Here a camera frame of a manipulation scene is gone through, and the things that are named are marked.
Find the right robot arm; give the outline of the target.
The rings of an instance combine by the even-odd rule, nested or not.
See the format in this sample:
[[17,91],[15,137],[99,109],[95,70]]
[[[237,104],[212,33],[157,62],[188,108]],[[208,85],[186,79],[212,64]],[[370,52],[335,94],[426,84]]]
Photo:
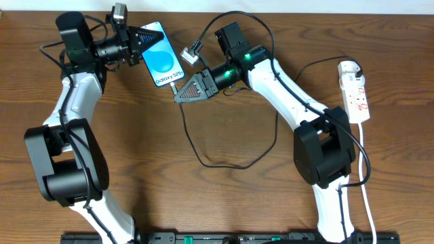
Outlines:
[[303,91],[282,71],[265,46],[252,46],[239,24],[215,32],[226,62],[195,73],[174,96],[185,104],[214,97],[236,84],[263,96],[294,132],[294,164],[313,187],[317,230],[330,243],[343,243],[355,229],[349,219],[347,186],[355,160],[355,139],[343,108],[329,109]]

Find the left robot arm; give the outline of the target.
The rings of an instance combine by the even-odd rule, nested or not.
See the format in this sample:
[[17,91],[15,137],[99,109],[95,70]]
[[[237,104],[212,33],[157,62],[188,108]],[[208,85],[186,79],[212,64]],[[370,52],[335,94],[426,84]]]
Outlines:
[[137,65],[163,33],[129,26],[126,14],[111,12],[96,24],[113,34],[97,40],[89,19],[81,12],[56,18],[64,46],[54,61],[61,70],[62,92],[52,114],[43,125],[28,129],[24,142],[45,200],[81,214],[101,243],[147,243],[109,190],[108,165],[90,123],[107,74],[123,63]]

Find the blue screen Galaxy smartphone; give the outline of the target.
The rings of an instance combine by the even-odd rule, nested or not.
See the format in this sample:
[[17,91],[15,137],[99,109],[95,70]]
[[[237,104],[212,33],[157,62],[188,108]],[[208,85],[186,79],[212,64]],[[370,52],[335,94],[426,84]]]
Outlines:
[[156,87],[163,87],[183,79],[184,69],[160,22],[152,22],[141,28],[163,33],[163,39],[142,53],[144,62]]

